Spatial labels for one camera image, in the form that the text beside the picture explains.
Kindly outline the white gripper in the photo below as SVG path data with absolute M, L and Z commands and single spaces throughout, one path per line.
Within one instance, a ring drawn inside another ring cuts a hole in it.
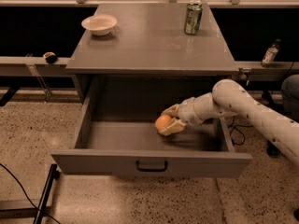
M 203 121 L 198 117 L 194 109 L 194 101 L 195 98 L 189 98 L 184 100 L 180 105 L 175 104 L 171 105 L 167 109 L 165 109 L 162 114 L 168 115 L 170 117 L 178 117 L 172 118 L 170 122 L 163 127 L 159 134 L 163 136 L 168 136 L 173 133 L 179 133 L 185 129 L 186 125 L 195 126 L 202 124 Z

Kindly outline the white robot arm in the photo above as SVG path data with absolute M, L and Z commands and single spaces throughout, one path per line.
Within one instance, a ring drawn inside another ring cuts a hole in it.
M 169 120 L 156 129 L 164 136 L 182 132 L 187 126 L 201 125 L 208 119 L 238 115 L 299 165 L 299 123 L 257 102 L 231 79 L 217 82 L 212 92 L 170 106 L 163 115 L 168 115 Z

